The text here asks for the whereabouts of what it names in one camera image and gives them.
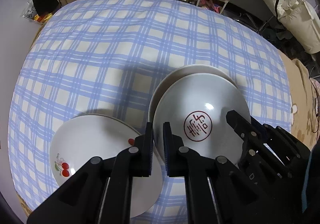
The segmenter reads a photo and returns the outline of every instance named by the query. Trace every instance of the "white bowl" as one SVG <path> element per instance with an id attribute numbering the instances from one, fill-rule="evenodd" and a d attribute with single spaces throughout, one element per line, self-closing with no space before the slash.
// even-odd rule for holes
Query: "white bowl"
<path id="1" fill-rule="evenodd" d="M 204 64 L 191 64 L 191 65 L 183 66 L 171 72 L 170 74 L 168 74 L 156 88 L 155 92 L 152 95 L 150 105 L 149 105 L 149 110 L 148 110 L 149 122 L 153 122 L 156 108 L 159 104 L 161 97 L 167 91 L 167 89 L 179 79 L 195 73 L 210 73 L 210 74 L 218 75 L 230 81 L 233 85 L 236 86 L 235 82 L 227 74 L 225 74 L 222 70 L 216 67 L 213 67 L 210 65 L 204 65 Z"/>
<path id="2" fill-rule="evenodd" d="M 163 123 L 170 122 L 172 134 L 200 155 L 224 155 L 236 164 L 242 139 L 226 121 L 230 110 L 251 122 L 247 103 L 230 81 L 213 74 L 197 73 L 175 82 L 162 96 L 153 120 L 156 147 L 164 159 Z"/>
<path id="3" fill-rule="evenodd" d="M 90 158 L 117 156 L 130 147 L 128 140 L 137 136 L 137 131 L 115 118 L 94 114 L 75 117 L 63 123 L 53 136 L 49 152 L 53 176 L 61 186 Z M 151 176 L 133 178 L 130 217 L 147 211 L 161 189 L 161 167 L 153 153 Z"/>

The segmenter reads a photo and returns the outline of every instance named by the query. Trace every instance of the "blue plaid tablecloth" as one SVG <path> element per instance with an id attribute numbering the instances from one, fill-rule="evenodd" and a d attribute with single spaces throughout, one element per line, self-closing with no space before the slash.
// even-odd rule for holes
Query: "blue plaid tablecloth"
<path id="1" fill-rule="evenodd" d="M 247 27 L 173 0 L 78 0 L 60 9 L 31 48 L 11 103 L 10 165 L 28 206 L 35 209 L 58 188 L 49 147 L 63 122 L 98 112 L 144 132 L 154 90 L 188 64 L 221 69 L 253 117 L 290 131 L 284 64 L 277 49 Z M 165 176 L 157 202 L 132 219 L 186 221 L 183 179 Z"/>

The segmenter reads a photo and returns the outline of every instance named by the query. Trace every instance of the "red character print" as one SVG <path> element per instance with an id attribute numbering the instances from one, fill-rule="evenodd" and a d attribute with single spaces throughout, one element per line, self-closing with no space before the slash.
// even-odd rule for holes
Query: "red character print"
<path id="1" fill-rule="evenodd" d="M 192 141 L 205 140 L 211 134 L 211 130 L 212 120 L 204 111 L 194 111 L 184 121 L 184 132 Z"/>

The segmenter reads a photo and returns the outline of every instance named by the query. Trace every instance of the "beige cushion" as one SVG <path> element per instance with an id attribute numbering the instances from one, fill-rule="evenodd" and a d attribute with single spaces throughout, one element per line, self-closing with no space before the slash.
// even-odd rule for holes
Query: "beige cushion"
<path id="1" fill-rule="evenodd" d="M 320 51 L 320 21 L 312 6 L 300 0 L 295 9 L 289 9 L 279 21 L 301 43 L 307 53 Z"/>

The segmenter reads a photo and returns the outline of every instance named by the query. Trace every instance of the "metal screw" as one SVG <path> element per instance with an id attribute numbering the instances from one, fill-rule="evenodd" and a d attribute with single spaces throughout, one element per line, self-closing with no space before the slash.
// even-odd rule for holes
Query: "metal screw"
<path id="1" fill-rule="evenodd" d="M 224 156 L 220 155 L 220 156 L 217 157 L 217 161 L 218 161 L 219 163 L 224 164 L 224 163 L 226 163 L 228 160 L 227 160 Z"/>
<path id="2" fill-rule="evenodd" d="M 130 147 L 129 148 L 129 153 L 135 154 L 139 151 L 139 148 L 137 147 Z"/>
<path id="3" fill-rule="evenodd" d="M 249 150 L 249 155 L 254 156 L 254 155 L 256 155 L 256 152 L 254 150 L 250 149 Z"/>
<path id="4" fill-rule="evenodd" d="M 90 163 L 97 164 L 97 163 L 100 163 L 100 161 L 101 161 L 101 158 L 98 156 L 95 156 L 91 158 Z"/>
<path id="5" fill-rule="evenodd" d="M 188 147 L 179 147 L 179 151 L 181 153 L 187 153 L 189 151 L 189 148 Z"/>

